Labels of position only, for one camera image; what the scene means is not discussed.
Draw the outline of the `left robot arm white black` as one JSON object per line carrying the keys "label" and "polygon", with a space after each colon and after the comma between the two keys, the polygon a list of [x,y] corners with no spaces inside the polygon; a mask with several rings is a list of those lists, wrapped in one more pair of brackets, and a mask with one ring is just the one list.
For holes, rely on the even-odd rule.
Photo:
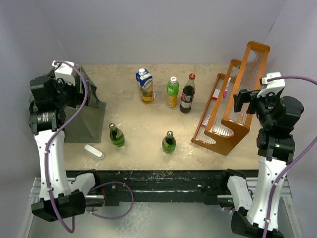
{"label": "left robot arm white black", "polygon": [[72,184],[66,176],[64,109],[79,104],[76,87],[61,78],[44,75],[31,80],[30,89],[34,99],[29,107],[29,126],[37,144],[41,170],[39,201],[32,204],[31,211],[48,222],[81,215],[86,210],[85,196],[99,193],[102,182],[95,170],[80,173]]}

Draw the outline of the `right green glass bottle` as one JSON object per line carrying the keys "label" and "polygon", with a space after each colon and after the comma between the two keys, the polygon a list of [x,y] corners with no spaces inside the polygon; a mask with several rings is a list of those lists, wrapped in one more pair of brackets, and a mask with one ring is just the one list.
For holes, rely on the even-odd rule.
{"label": "right green glass bottle", "polygon": [[166,136],[162,140],[162,149],[165,153],[170,154],[175,151],[176,139],[174,137],[173,131],[169,130]]}

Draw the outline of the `orange wooden rack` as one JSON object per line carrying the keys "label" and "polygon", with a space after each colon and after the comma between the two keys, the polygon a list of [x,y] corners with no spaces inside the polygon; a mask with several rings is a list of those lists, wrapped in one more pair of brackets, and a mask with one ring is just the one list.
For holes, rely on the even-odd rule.
{"label": "orange wooden rack", "polygon": [[[263,76],[270,52],[268,45],[250,41],[242,60],[232,59],[225,74],[217,75],[213,89],[191,141],[222,155],[228,155],[249,133],[252,116],[246,113],[247,105],[234,112],[233,95],[241,89],[258,90],[259,78]],[[231,77],[226,98],[223,98],[228,78]],[[212,99],[215,89],[220,90],[217,100]],[[202,125],[210,115],[207,126]]]}

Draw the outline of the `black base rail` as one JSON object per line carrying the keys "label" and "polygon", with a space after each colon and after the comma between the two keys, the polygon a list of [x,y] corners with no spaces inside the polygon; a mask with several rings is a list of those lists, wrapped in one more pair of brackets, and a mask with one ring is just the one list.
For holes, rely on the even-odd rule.
{"label": "black base rail", "polygon": [[86,196],[105,206],[121,202],[231,204],[230,175],[256,179],[257,170],[99,170],[98,188]]}

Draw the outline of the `blue juice carton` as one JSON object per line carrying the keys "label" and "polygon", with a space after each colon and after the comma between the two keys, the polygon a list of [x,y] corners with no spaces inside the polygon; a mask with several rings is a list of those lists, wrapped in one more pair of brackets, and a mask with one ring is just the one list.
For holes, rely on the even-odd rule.
{"label": "blue juice carton", "polygon": [[154,100],[153,76],[146,68],[140,68],[136,72],[136,81],[139,84],[141,101],[144,104]]}

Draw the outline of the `green orange juice bottle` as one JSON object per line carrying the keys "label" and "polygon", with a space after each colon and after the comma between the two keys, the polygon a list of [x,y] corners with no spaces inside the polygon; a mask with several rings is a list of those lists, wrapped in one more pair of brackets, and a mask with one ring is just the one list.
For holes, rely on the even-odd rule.
{"label": "green orange juice bottle", "polygon": [[174,108],[177,105],[177,97],[179,92],[179,82],[175,76],[172,76],[166,84],[166,105],[169,108]]}

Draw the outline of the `pink white marker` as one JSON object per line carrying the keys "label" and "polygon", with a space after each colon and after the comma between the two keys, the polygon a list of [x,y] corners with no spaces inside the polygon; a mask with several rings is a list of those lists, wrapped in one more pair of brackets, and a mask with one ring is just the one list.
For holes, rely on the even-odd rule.
{"label": "pink white marker", "polygon": [[225,91],[223,93],[223,98],[226,98],[226,95],[227,95],[227,92],[228,92],[228,88],[229,88],[229,85],[230,85],[230,81],[231,81],[231,77],[228,78],[228,82],[227,82]]}

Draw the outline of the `white red label card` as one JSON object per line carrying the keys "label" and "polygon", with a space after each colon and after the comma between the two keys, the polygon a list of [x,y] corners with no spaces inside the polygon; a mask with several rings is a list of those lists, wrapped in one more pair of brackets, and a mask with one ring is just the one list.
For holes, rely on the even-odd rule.
{"label": "white red label card", "polygon": [[202,125],[204,125],[204,126],[207,126],[208,125],[208,123],[209,123],[209,121],[210,121],[210,115],[207,115],[205,118],[204,118],[204,120],[203,120],[203,122],[202,122]]}

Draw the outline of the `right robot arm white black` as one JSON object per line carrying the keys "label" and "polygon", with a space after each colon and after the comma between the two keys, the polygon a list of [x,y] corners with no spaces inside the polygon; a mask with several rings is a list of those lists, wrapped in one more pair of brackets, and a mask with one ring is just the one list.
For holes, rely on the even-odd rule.
{"label": "right robot arm white black", "polygon": [[257,137],[259,173],[255,195],[250,195],[246,177],[233,172],[220,182],[221,190],[233,197],[231,220],[234,234],[248,238],[282,238],[278,229],[278,207],[285,180],[284,169],[291,165],[295,142],[291,135],[304,107],[300,101],[280,93],[261,96],[258,90],[242,89],[234,98],[234,111],[248,103],[247,113],[261,124]]}

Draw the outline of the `left green glass bottle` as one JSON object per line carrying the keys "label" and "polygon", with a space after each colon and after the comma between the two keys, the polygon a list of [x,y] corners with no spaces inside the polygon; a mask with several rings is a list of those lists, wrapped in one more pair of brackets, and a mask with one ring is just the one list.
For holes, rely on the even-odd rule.
{"label": "left green glass bottle", "polygon": [[123,132],[114,123],[109,124],[109,129],[110,129],[109,137],[113,145],[117,147],[123,146],[125,143],[125,137]]}

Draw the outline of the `green glass bottle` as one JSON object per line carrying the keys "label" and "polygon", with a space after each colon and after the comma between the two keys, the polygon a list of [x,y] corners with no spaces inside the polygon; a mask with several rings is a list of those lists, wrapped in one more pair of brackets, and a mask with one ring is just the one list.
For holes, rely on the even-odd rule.
{"label": "green glass bottle", "polygon": [[173,131],[169,130],[166,136],[162,140],[162,149],[165,153],[170,154],[175,151],[176,139],[174,137]]}
{"label": "green glass bottle", "polygon": [[125,137],[123,132],[114,123],[109,124],[109,129],[110,129],[109,137],[113,145],[117,147],[123,146],[125,143]]}

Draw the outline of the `red white small box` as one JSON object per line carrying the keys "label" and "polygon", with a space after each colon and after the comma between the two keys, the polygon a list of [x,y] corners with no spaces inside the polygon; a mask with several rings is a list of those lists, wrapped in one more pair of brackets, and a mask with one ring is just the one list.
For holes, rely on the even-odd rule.
{"label": "red white small box", "polygon": [[217,100],[220,94],[220,90],[219,89],[215,89],[212,95],[212,99],[213,100]]}

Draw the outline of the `white flat bar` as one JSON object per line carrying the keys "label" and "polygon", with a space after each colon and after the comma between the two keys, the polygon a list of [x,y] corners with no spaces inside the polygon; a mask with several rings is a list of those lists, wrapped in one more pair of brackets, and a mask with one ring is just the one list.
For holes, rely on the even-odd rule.
{"label": "white flat bar", "polygon": [[87,152],[89,152],[90,154],[92,154],[93,156],[97,157],[98,159],[103,159],[104,158],[104,154],[100,150],[96,149],[95,147],[93,147],[93,146],[91,146],[89,144],[86,144],[84,146],[84,149]]}

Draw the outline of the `cola glass bottle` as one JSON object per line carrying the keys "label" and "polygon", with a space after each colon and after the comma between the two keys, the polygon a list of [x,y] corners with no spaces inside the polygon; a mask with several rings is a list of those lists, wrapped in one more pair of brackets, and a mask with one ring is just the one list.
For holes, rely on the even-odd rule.
{"label": "cola glass bottle", "polygon": [[195,80],[196,75],[194,73],[189,74],[189,79],[185,84],[181,96],[180,111],[184,114],[189,113],[191,110],[192,102],[195,95]]}

